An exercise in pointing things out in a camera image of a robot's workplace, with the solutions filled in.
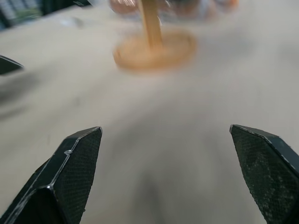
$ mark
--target table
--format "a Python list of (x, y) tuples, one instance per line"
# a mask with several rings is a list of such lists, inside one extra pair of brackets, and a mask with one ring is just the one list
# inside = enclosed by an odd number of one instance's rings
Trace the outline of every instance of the table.
[[(229, 126), (278, 134), (298, 151), (298, 9), (251, 0), (229, 26), (185, 26), (198, 54), (156, 75), (115, 66), (116, 43), (140, 26), (97, 8), (0, 33), (1, 54), (26, 66), (0, 77), (0, 212), (64, 137), (102, 126), (82, 223), (265, 223)], [(61, 24), (72, 16), (86, 26)]]

